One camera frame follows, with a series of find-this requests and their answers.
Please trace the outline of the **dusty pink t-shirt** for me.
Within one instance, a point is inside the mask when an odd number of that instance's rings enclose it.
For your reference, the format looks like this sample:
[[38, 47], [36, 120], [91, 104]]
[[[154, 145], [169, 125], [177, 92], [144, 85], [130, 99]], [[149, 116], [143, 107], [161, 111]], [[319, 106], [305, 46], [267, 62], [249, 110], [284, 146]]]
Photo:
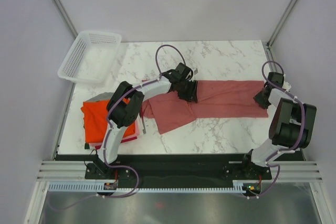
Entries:
[[254, 96], [263, 81], [199, 81], [197, 102], [186, 102], [176, 92], [161, 94], [143, 102], [142, 113], [155, 119], [158, 132], [167, 133], [197, 119], [267, 118]]

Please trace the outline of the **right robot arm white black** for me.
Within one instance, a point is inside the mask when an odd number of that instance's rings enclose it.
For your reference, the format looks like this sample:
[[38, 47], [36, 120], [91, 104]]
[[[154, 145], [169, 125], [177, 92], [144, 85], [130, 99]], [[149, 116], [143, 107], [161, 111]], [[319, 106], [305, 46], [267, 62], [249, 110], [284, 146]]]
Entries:
[[274, 105], [276, 111], [268, 139], [243, 157], [240, 172], [245, 178], [254, 178], [279, 156], [306, 148], [311, 141], [317, 107], [299, 101], [284, 85], [283, 73], [270, 72], [263, 89], [254, 97], [263, 109]]

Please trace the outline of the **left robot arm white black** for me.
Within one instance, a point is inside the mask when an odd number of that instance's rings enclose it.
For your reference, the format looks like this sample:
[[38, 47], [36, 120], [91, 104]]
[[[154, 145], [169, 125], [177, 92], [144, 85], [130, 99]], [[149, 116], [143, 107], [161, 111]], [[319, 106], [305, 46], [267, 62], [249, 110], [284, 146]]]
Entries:
[[142, 103], [148, 99], [169, 92], [176, 92], [179, 99], [197, 102], [197, 81], [194, 71], [183, 63], [175, 69], [159, 74], [152, 80], [134, 86], [126, 81], [119, 84], [107, 105], [107, 130], [101, 148], [97, 151], [102, 161], [97, 173], [103, 178], [111, 178], [115, 173], [113, 164], [118, 157], [122, 137], [140, 114]]

